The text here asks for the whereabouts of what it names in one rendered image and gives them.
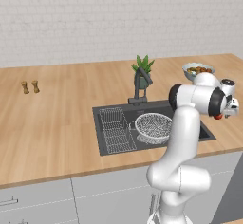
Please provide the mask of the grey cupboard door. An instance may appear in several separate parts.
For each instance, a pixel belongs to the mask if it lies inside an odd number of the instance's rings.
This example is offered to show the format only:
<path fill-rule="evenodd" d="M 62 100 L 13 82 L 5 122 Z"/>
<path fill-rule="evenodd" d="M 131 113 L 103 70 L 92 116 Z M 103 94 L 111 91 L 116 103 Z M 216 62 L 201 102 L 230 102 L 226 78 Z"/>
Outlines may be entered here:
<path fill-rule="evenodd" d="M 185 214 L 193 224 L 210 224 L 242 153 L 234 152 L 196 158 L 186 165 L 206 169 L 211 176 L 210 190 L 191 198 L 185 207 Z"/>
<path fill-rule="evenodd" d="M 74 177 L 80 224 L 147 224 L 157 190 L 146 179 L 147 166 Z"/>

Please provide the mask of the dark grey sink faucet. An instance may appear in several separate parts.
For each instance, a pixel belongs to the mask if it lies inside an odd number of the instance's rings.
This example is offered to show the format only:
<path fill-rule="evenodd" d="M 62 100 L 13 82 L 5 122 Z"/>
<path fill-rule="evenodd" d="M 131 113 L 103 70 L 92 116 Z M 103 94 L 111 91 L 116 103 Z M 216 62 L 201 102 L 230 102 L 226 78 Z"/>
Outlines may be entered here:
<path fill-rule="evenodd" d="M 128 99 L 129 104 L 140 104 L 140 103 L 146 103 L 147 102 L 146 95 L 143 95 L 142 97 L 139 96 L 140 75 L 143 76 L 143 78 L 145 79 L 145 81 L 148 84 L 153 83 L 153 81 L 148 76 L 148 74 L 145 72 L 145 70 L 142 67 L 139 67 L 136 71 L 136 74 L 135 74 L 135 95 L 134 95 L 133 98 Z"/>

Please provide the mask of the green potted plant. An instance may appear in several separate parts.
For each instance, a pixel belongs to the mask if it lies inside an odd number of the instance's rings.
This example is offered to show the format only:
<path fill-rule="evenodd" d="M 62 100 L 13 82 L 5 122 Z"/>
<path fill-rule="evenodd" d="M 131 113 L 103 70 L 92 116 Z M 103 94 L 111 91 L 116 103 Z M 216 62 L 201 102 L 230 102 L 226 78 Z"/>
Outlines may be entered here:
<path fill-rule="evenodd" d="M 132 64 L 131 67 L 134 71 L 137 71 L 139 67 L 142 67 L 143 70 L 146 72 L 147 75 L 150 75 L 151 72 L 151 66 L 154 63 L 154 61 L 149 62 L 148 56 L 145 56 L 143 59 L 140 56 L 137 56 L 137 63 Z M 140 85 L 139 89 L 145 89 L 148 86 L 147 81 L 145 80 L 144 76 L 140 74 Z"/>

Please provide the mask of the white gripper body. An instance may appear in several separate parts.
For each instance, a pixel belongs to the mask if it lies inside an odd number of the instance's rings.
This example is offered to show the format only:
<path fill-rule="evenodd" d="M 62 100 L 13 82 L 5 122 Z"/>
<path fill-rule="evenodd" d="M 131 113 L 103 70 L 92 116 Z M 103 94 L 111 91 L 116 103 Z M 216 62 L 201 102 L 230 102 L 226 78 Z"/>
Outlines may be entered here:
<path fill-rule="evenodd" d="M 230 116 L 236 116 L 239 113 L 239 102 L 238 99 L 232 98 L 231 102 L 223 110 L 225 118 Z"/>

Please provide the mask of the grey drawer front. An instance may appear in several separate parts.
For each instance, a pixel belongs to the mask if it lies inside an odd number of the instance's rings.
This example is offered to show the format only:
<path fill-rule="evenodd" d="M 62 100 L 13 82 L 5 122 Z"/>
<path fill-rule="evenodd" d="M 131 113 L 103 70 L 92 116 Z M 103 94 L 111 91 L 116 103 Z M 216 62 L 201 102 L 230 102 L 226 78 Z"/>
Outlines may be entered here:
<path fill-rule="evenodd" d="M 69 179 L 0 190 L 0 224 L 77 224 L 74 195 Z"/>

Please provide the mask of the bowl of orange fruit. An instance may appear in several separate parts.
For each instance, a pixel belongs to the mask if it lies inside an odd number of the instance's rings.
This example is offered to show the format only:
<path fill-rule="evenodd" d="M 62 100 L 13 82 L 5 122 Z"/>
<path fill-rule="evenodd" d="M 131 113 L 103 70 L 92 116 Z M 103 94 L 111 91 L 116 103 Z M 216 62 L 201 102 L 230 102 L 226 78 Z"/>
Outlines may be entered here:
<path fill-rule="evenodd" d="M 215 70 L 210 65 L 205 65 L 202 63 L 188 63 L 182 66 L 182 70 L 184 72 L 185 77 L 189 81 L 193 81 L 196 75 L 201 72 L 209 72 L 211 74 L 215 73 Z"/>

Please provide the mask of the white mesh colander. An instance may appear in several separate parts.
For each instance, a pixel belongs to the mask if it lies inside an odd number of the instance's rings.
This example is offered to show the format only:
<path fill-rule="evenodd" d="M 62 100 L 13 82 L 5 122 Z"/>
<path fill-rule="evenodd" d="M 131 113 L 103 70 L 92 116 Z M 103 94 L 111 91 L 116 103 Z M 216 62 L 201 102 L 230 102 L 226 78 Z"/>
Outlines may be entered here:
<path fill-rule="evenodd" d="M 146 113 L 135 120 L 137 140 L 146 144 L 164 144 L 168 141 L 172 120 L 160 113 Z"/>

